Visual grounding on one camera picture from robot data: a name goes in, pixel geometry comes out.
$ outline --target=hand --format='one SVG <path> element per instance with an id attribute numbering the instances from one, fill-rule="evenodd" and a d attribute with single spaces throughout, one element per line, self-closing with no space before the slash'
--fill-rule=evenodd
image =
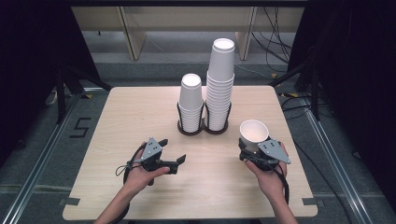
<path id="1" fill-rule="evenodd" d="M 136 158 L 140 158 L 142 154 L 143 150 L 140 150 L 136 154 Z M 127 180 L 124 184 L 124 188 L 132 190 L 134 194 L 137 194 L 142 189 L 144 189 L 148 185 L 148 183 L 155 177 L 165 175 L 170 171 L 169 167 L 161 167 L 155 171 L 149 172 L 146 171 L 142 166 L 140 166 L 140 163 L 138 162 L 134 162 L 132 164 L 132 167 L 134 167 L 134 169 L 129 172 Z"/>
<path id="2" fill-rule="evenodd" d="M 285 153 L 288 155 L 288 152 L 285 149 L 285 146 L 283 143 L 280 144 L 282 149 L 285 151 Z M 253 162 L 244 160 L 245 165 L 247 168 L 253 172 L 253 174 L 256 175 L 257 180 L 259 182 L 259 187 L 262 190 L 262 193 L 265 194 L 265 196 L 268 198 L 268 200 L 273 200 L 276 198 L 284 198 L 284 193 L 283 193 L 283 184 L 281 180 L 279 179 L 278 175 L 274 171 L 262 171 L 259 169 Z M 276 169 L 286 177 L 287 174 L 287 167 L 286 163 L 283 161 L 279 162 L 279 165 L 276 167 Z"/>

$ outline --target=stack of paper cups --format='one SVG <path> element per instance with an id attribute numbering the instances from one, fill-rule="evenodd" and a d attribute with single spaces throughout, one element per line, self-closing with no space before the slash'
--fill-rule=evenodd
<path id="1" fill-rule="evenodd" d="M 206 74 L 205 126 L 220 131 L 227 121 L 233 91 L 234 43 L 230 39 L 215 40 Z"/>
<path id="2" fill-rule="evenodd" d="M 178 108 L 180 126 L 184 132 L 194 133 L 201 128 L 202 82 L 195 74 L 187 74 L 181 79 Z"/>

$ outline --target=forearm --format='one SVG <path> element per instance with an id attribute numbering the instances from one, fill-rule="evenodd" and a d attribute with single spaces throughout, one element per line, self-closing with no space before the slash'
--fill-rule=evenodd
<path id="1" fill-rule="evenodd" d="M 122 187 L 117 195 L 114 197 L 114 199 L 111 201 L 111 203 L 107 206 L 107 208 L 102 212 L 102 214 L 99 216 L 99 218 L 96 219 L 94 223 L 109 223 L 116 219 L 137 193 L 138 192 L 134 192 L 133 190 Z"/>
<path id="2" fill-rule="evenodd" d="M 270 203 L 273 207 L 278 224 L 298 223 L 294 214 L 291 212 L 289 205 L 286 203 L 283 197 L 270 199 Z"/>

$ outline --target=wooden table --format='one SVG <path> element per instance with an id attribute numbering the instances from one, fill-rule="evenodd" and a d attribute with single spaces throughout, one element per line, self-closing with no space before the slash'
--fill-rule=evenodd
<path id="1" fill-rule="evenodd" d="M 233 87 L 228 130 L 220 135 L 205 131 L 186 136 L 177 129 L 180 87 L 114 88 L 87 150 L 70 193 L 80 199 L 67 205 L 67 220 L 96 219 L 122 185 L 115 171 L 131 159 L 143 141 L 169 139 L 162 159 L 175 161 L 187 154 L 177 175 L 163 175 L 132 201 L 126 219 L 203 219 L 273 217 L 256 177 L 239 160 L 239 125 L 247 119 L 265 123 L 271 137 L 289 152 L 290 208 L 297 217 L 312 217 L 315 205 L 290 130 L 269 86 Z"/>

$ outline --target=black wire cup holder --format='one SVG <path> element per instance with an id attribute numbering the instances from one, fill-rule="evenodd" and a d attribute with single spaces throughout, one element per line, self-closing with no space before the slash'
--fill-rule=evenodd
<path id="1" fill-rule="evenodd" d="M 213 130 L 210 129 L 210 110 L 209 110 L 209 106 L 206 104 L 206 101 L 205 101 L 206 117 L 207 117 L 207 126 L 205 125 L 205 120 L 204 120 L 204 119 L 202 120 L 202 123 L 203 123 L 202 126 L 203 126 L 204 130 L 205 130 L 207 133 L 211 133 L 211 134 L 222 134 L 222 133 L 225 133 L 225 131 L 227 131 L 227 129 L 228 129 L 228 117 L 230 116 L 231 105 L 232 105 L 232 104 L 231 104 L 231 102 L 230 102 L 230 105 L 229 105 L 229 107 L 228 107 L 227 117 L 226 117 L 225 122 L 224 122 L 224 127 L 223 127 L 221 130 L 219 130 L 219 131 L 213 131 Z"/>
<path id="2" fill-rule="evenodd" d="M 188 133 L 188 132 L 184 131 L 184 129 L 183 129 L 183 121 L 181 119 L 180 106 L 177 102 L 177 111 L 178 111 L 177 129 L 178 129 L 178 131 L 184 135 L 187 135 L 187 136 L 193 136 L 193 135 L 200 133 L 203 129 L 203 125 L 202 125 L 203 121 L 202 121 L 201 117 L 202 117 L 202 112 L 204 111 L 204 106 L 205 106 L 205 104 L 202 104 L 202 106 L 201 106 L 201 112 L 200 112 L 199 122 L 198 122 L 198 130 L 193 133 Z"/>

